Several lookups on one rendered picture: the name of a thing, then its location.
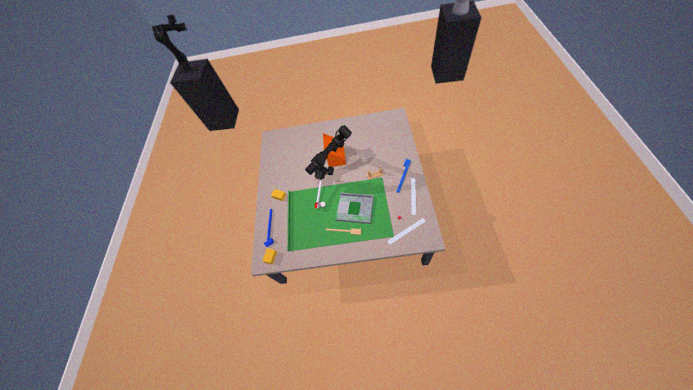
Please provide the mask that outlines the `green putting mat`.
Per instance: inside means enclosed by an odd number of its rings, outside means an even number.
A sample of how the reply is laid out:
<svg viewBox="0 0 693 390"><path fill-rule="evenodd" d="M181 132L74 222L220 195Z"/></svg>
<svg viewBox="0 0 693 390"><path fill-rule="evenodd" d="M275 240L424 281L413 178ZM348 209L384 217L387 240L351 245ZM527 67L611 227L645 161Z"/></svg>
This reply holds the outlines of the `green putting mat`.
<svg viewBox="0 0 693 390"><path fill-rule="evenodd" d="M322 186L319 202L314 208L319 187L290 192L290 251L336 244L394 237L382 178L338 185ZM373 195L370 224L336 221L341 192ZM338 216L338 215L337 215ZM326 229L361 229L361 235Z"/></svg>

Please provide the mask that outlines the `yellow block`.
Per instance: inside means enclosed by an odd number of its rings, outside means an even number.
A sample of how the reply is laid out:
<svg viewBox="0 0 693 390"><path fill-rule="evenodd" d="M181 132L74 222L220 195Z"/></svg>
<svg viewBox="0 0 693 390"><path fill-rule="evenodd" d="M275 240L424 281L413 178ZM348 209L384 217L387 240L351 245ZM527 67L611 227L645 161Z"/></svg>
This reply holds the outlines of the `yellow block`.
<svg viewBox="0 0 693 390"><path fill-rule="evenodd" d="M275 261L276 253L277 253L276 250L266 249L266 252L265 252L265 255L264 255L262 261L264 263L273 264L273 262Z"/></svg>
<svg viewBox="0 0 693 390"><path fill-rule="evenodd" d="M271 194L271 197L283 201L286 195L287 194L285 192L274 189Z"/></svg>

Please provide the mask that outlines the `blue putter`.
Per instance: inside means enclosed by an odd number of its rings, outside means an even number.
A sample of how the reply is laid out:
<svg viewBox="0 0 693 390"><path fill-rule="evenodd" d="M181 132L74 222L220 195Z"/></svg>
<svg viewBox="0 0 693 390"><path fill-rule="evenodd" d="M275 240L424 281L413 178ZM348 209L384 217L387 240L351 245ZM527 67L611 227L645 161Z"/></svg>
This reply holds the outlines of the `blue putter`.
<svg viewBox="0 0 693 390"><path fill-rule="evenodd" d="M271 219L272 219L272 209L269 211L269 228L268 228L268 237L267 241L264 243L266 247L270 246L271 244L274 243L273 239L270 238L270 229L271 229Z"/></svg>

